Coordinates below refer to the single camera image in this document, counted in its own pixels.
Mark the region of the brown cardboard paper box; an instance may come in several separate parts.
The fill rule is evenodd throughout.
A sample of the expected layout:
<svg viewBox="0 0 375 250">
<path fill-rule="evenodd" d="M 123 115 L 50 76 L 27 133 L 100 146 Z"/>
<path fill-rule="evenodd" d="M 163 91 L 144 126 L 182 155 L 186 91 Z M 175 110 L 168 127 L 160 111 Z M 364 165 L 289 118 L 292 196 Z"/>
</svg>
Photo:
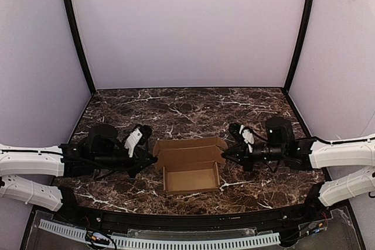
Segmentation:
<svg viewBox="0 0 375 250">
<path fill-rule="evenodd" d="M 228 148 L 219 137 L 158 140 L 153 155 L 156 170 L 163 172 L 163 190 L 167 195 L 217 191 L 219 166 L 226 160 L 221 154 Z"/>
</svg>

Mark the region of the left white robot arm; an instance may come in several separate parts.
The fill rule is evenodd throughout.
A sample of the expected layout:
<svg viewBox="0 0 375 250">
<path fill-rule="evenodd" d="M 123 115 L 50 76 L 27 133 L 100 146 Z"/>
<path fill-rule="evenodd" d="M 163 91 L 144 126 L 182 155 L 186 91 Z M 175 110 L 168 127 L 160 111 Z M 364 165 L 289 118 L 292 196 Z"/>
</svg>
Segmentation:
<svg viewBox="0 0 375 250">
<path fill-rule="evenodd" d="M 92 127 L 77 144 L 63 143 L 45 148 L 1 145 L 1 197 L 33 204 L 53 212 L 73 208 L 77 200 L 72 189 L 46 186 L 25 179 L 26 175 L 80 177 L 95 170 L 126 172 L 134 178 L 158 161 L 149 151 L 152 129 L 136 125 L 123 140 L 109 124 Z"/>
</svg>

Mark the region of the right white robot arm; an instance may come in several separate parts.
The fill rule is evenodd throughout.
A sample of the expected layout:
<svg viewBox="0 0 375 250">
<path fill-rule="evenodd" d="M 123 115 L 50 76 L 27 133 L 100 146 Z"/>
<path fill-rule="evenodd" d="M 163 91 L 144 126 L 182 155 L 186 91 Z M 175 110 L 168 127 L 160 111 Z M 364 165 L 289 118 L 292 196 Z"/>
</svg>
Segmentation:
<svg viewBox="0 0 375 250">
<path fill-rule="evenodd" d="M 326 141 L 318 137 L 299 138 L 292 124 L 282 117 L 272 117 L 265 122 L 267 138 L 255 141 L 257 134 L 249 127 L 230 124 L 230 135 L 236 145 L 221 156 L 253 170 L 255 163 L 283 163 L 292 170 L 312 171 L 334 166 L 361 166 L 362 169 L 333 181 L 314 184 L 305 199 L 305 206 L 317 210 L 340 201 L 374 192 L 374 135 Z"/>
</svg>

